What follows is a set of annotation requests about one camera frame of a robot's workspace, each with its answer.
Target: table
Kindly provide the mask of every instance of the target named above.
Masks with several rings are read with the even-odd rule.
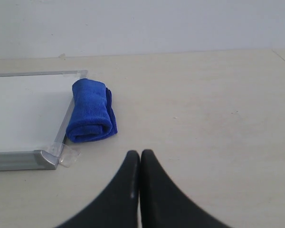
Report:
[[[285,50],[0,60],[0,73],[81,69],[112,90],[119,133],[67,142],[70,168],[0,172],[0,228],[60,224],[145,148],[228,225],[285,228]]]

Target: blue towel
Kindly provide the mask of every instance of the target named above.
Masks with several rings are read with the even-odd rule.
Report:
[[[117,133],[112,94],[104,83],[83,78],[73,84],[72,90],[75,107],[66,128],[72,142],[97,141]]]

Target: whiteboard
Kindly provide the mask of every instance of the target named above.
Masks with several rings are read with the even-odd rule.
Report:
[[[0,74],[0,152],[52,145],[73,100],[72,85],[86,71]]]

